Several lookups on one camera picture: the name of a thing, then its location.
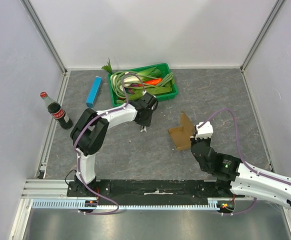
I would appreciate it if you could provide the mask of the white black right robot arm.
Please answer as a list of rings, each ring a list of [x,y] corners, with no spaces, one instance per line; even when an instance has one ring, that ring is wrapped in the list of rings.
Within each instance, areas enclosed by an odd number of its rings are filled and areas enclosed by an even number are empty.
[[[216,152],[210,138],[190,137],[190,151],[200,169],[216,178],[215,193],[269,201],[291,209],[291,177],[243,162],[232,155]]]

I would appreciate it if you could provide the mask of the brown cardboard box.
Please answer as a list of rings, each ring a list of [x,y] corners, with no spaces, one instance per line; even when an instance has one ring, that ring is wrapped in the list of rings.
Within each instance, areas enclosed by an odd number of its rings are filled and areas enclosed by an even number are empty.
[[[194,124],[182,110],[180,112],[180,125],[168,129],[168,133],[178,151],[191,147],[191,137],[195,131]]]

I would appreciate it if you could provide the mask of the small white sticker packet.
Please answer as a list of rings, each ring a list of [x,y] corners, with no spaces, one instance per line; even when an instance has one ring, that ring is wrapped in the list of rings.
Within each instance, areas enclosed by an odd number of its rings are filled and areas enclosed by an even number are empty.
[[[140,129],[140,132],[141,133],[143,133],[143,132],[146,133],[147,132],[147,126],[142,126],[141,129]]]

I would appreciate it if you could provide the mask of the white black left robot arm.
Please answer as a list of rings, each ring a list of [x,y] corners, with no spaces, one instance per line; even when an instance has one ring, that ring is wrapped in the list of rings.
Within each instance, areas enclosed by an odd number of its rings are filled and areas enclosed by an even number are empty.
[[[89,197],[95,192],[96,154],[104,143],[107,131],[127,122],[149,127],[158,103],[155,96],[146,92],[141,98],[118,107],[98,111],[87,108],[82,113],[70,137],[77,155],[76,180],[80,181],[77,189],[83,196]]]

